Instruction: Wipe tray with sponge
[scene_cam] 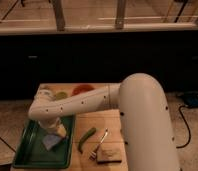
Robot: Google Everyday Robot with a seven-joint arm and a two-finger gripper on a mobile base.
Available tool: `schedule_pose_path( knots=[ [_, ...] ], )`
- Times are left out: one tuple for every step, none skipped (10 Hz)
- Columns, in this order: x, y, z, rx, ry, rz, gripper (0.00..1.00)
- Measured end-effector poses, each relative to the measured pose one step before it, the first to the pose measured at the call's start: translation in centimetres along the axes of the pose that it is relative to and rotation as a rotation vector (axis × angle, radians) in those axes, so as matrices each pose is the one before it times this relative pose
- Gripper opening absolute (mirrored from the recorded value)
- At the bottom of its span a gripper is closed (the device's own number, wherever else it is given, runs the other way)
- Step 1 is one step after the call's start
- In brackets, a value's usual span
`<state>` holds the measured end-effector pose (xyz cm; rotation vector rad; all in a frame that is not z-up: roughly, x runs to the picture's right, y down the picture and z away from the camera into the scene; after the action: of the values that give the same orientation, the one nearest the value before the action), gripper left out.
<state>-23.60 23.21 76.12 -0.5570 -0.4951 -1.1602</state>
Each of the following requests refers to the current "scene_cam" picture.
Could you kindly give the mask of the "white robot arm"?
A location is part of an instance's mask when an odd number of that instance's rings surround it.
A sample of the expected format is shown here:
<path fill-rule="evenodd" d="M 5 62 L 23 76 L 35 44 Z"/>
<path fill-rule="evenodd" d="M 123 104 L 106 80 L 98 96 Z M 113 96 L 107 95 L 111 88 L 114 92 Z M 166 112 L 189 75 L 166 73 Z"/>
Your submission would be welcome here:
<path fill-rule="evenodd" d="M 62 116 L 116 109 L 126 142 L 128 171 L 180 171 L 167 99 L 151 75 L 135 73 L 117 84 L 55 100 L 40 89 L 29 108 L 30 119 L 55 132 Z"/>

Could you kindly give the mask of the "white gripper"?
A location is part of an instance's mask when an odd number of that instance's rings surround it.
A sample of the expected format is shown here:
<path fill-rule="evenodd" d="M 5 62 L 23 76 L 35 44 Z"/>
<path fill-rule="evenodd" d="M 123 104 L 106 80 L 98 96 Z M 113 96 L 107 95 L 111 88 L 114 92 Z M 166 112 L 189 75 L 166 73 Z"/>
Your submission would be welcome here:
<path fill-rule="evenodd" d="M 57 132 L 57 135 L 62 138 L 65 138 L 67 135 L 67 131 L 65 127 L 62 125 L 59 117 L 39 121 L 39 125 L 47 132 Z"/>

